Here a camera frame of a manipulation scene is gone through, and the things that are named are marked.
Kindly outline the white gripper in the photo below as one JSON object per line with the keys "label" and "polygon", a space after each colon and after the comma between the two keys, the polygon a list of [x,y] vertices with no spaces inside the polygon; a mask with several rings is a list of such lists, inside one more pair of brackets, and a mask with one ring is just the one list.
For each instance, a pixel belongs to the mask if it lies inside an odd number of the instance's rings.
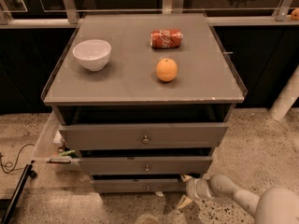
{"label": "white gripper", "polygon": [[192,200],[211,198],[211,192],[206,179],[192,178],[190,175],[180,174],[183,182],[186,183],[186,195],[183,195],[178,204],[177,209],[182,209],[192,203]]}

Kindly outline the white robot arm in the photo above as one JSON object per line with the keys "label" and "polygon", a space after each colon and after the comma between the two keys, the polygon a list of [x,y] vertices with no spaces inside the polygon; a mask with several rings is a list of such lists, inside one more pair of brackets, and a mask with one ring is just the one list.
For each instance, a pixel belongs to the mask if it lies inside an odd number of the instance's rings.
{"label": "white robot arm", "polygon": [[258,196],[242,189],[225,175],[194,178],[181,174],[186,193],[178,203],[178,209],[193,201],[232,200],[254,218],[254,224],[299,224],[299,195],[282,187],[273,187]]}

